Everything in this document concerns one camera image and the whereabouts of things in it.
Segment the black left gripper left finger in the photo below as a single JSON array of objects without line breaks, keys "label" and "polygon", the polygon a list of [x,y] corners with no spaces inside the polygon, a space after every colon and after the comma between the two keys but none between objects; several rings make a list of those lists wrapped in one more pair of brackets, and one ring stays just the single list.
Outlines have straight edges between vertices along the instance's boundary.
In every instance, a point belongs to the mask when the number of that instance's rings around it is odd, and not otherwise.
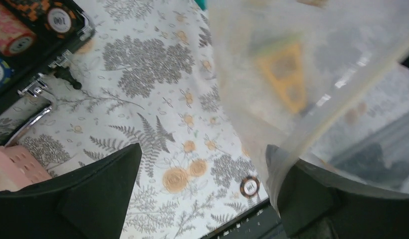
[{"label": "black left gripper left finger", "polygon": [[0,239],[117,239],[142,150],[107,157],[21,190],[0,192]]}]

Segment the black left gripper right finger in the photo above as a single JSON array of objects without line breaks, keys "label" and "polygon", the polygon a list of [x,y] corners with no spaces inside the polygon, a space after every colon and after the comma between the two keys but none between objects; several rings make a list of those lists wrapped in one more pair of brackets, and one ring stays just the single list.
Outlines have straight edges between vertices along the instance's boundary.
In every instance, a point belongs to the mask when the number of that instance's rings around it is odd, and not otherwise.
[{"label": "black left gripper right finger", "polygon": [[303,160],[271,204],[292,239],[409,239],[409,194],[358,183]]}]

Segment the clear zip top bag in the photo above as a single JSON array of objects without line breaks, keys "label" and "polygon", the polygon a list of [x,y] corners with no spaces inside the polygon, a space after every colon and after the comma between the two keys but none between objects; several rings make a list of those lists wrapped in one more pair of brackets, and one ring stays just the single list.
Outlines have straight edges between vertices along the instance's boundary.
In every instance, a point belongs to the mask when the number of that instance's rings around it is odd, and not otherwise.
[{"label": "clear zip top bag", "polygon": [[[303,160],[409,194],[409,0],[209,0],[221,104],[271,199]],[[307,106],[290,112],[255,57],[302,48]]]}]

